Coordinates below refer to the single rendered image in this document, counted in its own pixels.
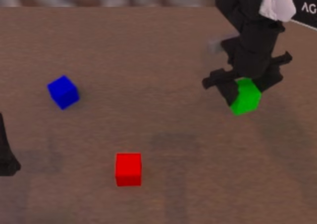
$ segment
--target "green cube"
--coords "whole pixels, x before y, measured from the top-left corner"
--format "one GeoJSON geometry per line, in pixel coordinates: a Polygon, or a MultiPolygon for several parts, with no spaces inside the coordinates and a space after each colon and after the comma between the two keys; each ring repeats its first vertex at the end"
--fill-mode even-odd
{"type": "Polygon", "coordinates": [[[239,95],[230,106],[235,115],[252,112],[258,108],[262,93],[251,79],[240,79],[237,81],[239,95]]]}

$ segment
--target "red cube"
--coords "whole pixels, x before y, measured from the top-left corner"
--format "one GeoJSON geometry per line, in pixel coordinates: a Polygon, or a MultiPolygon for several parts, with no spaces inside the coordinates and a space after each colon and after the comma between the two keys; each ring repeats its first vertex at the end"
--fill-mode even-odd
{"type": "Polygon", "coordinates": [[[117,186],[141,186],[142,162],[140,153],[117,153],[115,180],[117,186]]]}

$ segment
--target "brown table surface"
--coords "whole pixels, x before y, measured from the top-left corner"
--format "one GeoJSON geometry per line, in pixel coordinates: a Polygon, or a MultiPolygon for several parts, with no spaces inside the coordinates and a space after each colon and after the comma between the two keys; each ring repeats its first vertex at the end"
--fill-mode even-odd
{"type": "Polygon", "coordinates": [[[214,8],[0,9],[0,109],[23,167],[0,179],[1,224],[316,224],[317,33],[285,24],[294,57],[256,112],[201,79],[226,63],[214,8]],[[66,74],[81,101],[61,111],[66,74]],[[142,187],[114,156],[141,152],[142,187]]]}

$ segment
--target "cube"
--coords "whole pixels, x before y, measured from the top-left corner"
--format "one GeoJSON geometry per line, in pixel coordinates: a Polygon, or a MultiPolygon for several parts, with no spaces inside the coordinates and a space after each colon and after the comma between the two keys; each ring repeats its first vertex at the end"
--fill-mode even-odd
{"type": "Polygon", "coordinates": [[[64,110],[79,100],[76,86],[65,75],[48,84],[51,98],[64,110]]]}
{"type": "Polygon", "coordinates": [[[239,95],[230,106],[235,115],[252,112],[258,108],[262,93],[251,79],[241,79],[237,81],[239,95]]]}
{"type": "Polygon", "coordinates": [[[115,161],[117,186],[141,186],[142,162],[140,153],[118,153],[115,161]]]}

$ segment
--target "blue cube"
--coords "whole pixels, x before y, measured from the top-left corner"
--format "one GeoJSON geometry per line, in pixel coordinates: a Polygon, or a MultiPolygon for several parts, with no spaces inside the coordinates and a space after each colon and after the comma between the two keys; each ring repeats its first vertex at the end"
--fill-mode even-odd
{"type": "Polygon", "coordinates": [[[64,110],[79,100],[76,86],[65,75],[48,84],[51,98],[64,110]]]}

